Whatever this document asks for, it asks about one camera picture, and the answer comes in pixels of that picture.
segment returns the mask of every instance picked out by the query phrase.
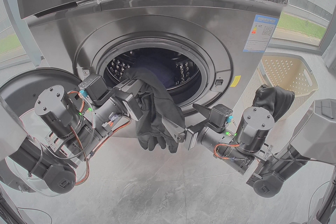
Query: grass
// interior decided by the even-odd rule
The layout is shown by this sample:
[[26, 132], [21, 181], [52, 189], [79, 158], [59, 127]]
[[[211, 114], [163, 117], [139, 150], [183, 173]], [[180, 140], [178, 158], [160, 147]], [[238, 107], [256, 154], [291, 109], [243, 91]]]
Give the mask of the grass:
[[21, 43], [16, 34], [11, 34], [3, 39], [0, 39], [0, 54], [15, 50], [21, 47]]
[[286, 13], [281, 14], [278, 27], [300, 32], [303, 35], [317, 39], [321, 39], [326, 32], [326, 28], [323, 26]]

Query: beige laundry basket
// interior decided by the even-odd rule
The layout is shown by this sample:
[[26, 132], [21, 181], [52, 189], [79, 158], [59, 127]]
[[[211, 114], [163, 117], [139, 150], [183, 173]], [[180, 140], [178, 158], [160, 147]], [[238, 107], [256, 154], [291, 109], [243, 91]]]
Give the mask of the beige laundry basket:
[[295, 100], [284, 120], [294, 113], [315, 91], [317, 81], [305, 60], [297, 55], [285, 53], [265, 53], [250, 83], [243, 93], [245, 108], [252, 105], [255, 91], [262, 85], [280, 86], [295, 92]]

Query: tile floor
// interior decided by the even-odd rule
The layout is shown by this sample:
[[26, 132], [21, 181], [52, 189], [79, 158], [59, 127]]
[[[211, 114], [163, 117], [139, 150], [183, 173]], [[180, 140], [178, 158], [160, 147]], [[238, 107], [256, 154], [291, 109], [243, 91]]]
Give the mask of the tile floor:
[[[276, 124], [268, 138], [275, 151], [289, 140], [314, 99], [336, 99], [336, 75], [326, 69], [320, 56], [289, 53], [307, 61], [320, 89], [290, 118]], [[1, 71], [0, 80], [31, 67], [25, 64]], [[242, 111], [239, 101], [235, 118], [240, 118]], [[90, 167], [85, 184], [58, 197], [5, 189], [17, 206], [45, 210], [55, 224], [289, 224], [307, 221], [310, 197], [330, 179], [333, 170], [326, 164], [308, 163], [285, 182], [278, 195], [266, 199], [245, 184], [256, 163], [241, 176], [201, 146], [191, 152], [180, 147], [172, 155], [167, 149], [144, 151], [136, 139], [120, 137], [110, 139]], [[325, 188], [316, 192], [312, 206]], [[49, 223], [39, 212], [28, 214], [37, 224]]]

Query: energy label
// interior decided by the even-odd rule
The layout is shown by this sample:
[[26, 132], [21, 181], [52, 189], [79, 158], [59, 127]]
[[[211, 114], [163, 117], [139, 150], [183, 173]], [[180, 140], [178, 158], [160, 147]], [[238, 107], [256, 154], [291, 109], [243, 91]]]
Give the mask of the energy label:
[[249, 37], [243, 51], [265, 52], [279, 19], [255, 15]]

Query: qr code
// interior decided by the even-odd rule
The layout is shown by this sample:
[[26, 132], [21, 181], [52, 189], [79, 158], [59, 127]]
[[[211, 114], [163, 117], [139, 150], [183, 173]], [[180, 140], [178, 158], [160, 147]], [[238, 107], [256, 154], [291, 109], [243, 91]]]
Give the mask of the qr code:
[[273, 32], [274, 27], [273, 26], [265, 26], [265, 28], [262, 31], [263, 36], [270, 36]]

